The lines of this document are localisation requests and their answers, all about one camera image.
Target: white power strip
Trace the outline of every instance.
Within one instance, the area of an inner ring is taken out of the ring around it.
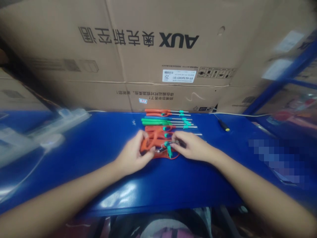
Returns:
[[[63,133],[91,116],[84,109],[76,109],[72,112],[67,109],[62,109],[59,111],[59,114],[62,117],[54,120],[50,124],[37,128],[26,136],[20,135],[12,129],[0,129],[0,140],[9,143],[9,146],[1,147],[0,168],[35,150],[40,146],[40,143],[50,135]],[[15,138],[24,138],[24,141],[28,141],[28,143],[11,144],[11,141],[16,141]]]

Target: blue table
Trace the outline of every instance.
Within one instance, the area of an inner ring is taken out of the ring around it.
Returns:
[[[94,113],[90,119],[65,133],[65,143],[46,155],[14,196],[0,204],[0,213],[113,161],[125,143],[144,128],[141,124],[143,116],[143,113]],[[307,201],[312,198],[311,191],[282,184],[253,153],[249,140],[270,139],[267,134],[244,117],[218,117],[227,123],[230,132],[221,129],[214,115],[192,115],[193,122],[208,143],[295,199]],[[0,196],[25,177],[42,153],[39,148],[0,169]],[[214,167],[179,156],[175,160],[152,160],[141,171],[102,192],[80,215],[106,216],[241,203],[233,187]]]

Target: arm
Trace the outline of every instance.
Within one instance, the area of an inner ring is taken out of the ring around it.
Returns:
[[[287,194],[236,162],[198,136],[175,132],[173,140],[183,140],[186,148],[171,144],[185,157],[215,166],[231,183],[251,210],[283,237],[317,237],[317,220]]]
[[[114,162],[1,215],[1,237],[46,237],[71,219],[106,187],[142,169],[154,156],[153,149],[140,156],[141,142],[147,136],[146,132],[139,131]]]

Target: left hand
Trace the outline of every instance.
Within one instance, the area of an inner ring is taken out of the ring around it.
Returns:
[[[144,138],[149,135],[139,130],[135,137],[129,140],[124,146],[114,164],[123,176],[133,174],[142,169],[154,157],[155,147],[152,147],[145,155],[141,156],[140,147]]]

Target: fingers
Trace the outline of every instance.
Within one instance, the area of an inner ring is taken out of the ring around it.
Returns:
[[[177,138],[181,139],[185,143],[188,142],[188,136],[190,136],[190,133],[184,132],[184,131],[175,131],[172,136],[172,141],[177,140]]]
[[[177,152],[181,153],[183,156],[187,157],[189,156],[189,152],[187,149],[181,147],[180,145],[177,145],[177,144],[170,144],[172,148],[174,148]]]
[[[140,148],[143,139],[147,137],[149,137],[149,135],[145,131],[139,130],[132,140],[135,141],[136,147]]]
[[[142,164],[142,168],[154,157],[155,146],[152,147],[145,155],[140,157],[138,161]]]

